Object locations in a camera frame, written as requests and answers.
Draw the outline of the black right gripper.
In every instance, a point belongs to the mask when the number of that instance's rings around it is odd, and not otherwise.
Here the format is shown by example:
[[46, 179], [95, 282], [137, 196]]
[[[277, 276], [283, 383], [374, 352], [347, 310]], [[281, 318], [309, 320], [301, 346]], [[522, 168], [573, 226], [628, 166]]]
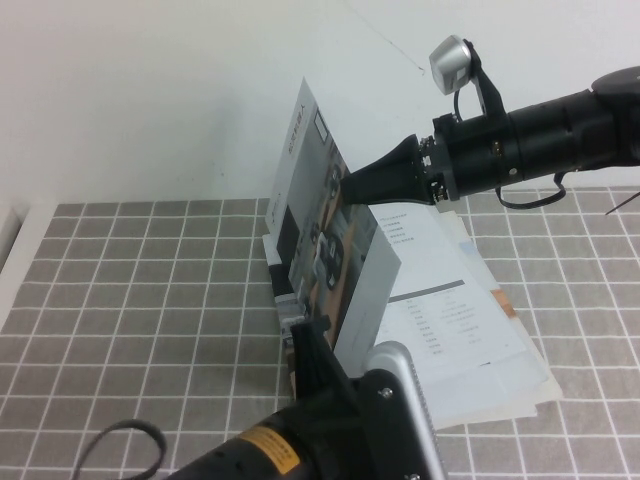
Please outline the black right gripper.
[[514, 182], [514, 126], [507, 113], [433, 120], [431, 136], [407, 136], [389, 153], [341, 180], [346, 204], [433, 205]]

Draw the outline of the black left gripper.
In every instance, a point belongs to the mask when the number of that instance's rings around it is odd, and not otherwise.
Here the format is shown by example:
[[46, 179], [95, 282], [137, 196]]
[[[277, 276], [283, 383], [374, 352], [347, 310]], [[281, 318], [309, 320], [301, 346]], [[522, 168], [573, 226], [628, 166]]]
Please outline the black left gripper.
[[309, 320], [291, 329], [297, 401], [181, 467], [174, 479], [381, 477], [366, 435], [369, 380], [350, 381], [325, 325]]

